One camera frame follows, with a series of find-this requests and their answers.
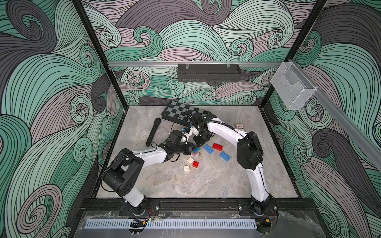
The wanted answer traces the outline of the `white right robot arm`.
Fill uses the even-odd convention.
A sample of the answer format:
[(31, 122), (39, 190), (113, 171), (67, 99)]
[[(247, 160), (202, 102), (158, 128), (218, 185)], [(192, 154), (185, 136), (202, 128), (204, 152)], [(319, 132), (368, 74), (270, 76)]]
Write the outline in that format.
[(236, 159), (239, 165), (247, 171), (251, 185), (251, 200), (254, 214), (264, 216), (272, 208), (272, 195), (267, 189), (263, 149), (258, 136), (254, 132), (243, 132), (224, 123), (212, 114), (196, 119), (190, 118), (192, 127), (198, 131), (193, 138), (204, 145), (213, 133), (233, 144), (236, 148)]

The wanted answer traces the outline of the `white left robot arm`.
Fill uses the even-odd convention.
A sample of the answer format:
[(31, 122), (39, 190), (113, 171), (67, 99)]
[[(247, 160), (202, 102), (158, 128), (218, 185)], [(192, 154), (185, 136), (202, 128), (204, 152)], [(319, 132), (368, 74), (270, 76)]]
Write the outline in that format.
[(161, 143), (156, 149), (133, 152), (122, 149), (102, 175), (103, 182), (130, 206), (145, 207), (145, 195), (135, 186), (142, 169), (169, 161), (174, 155), (190, 155), (196, 149), (193, 143)]

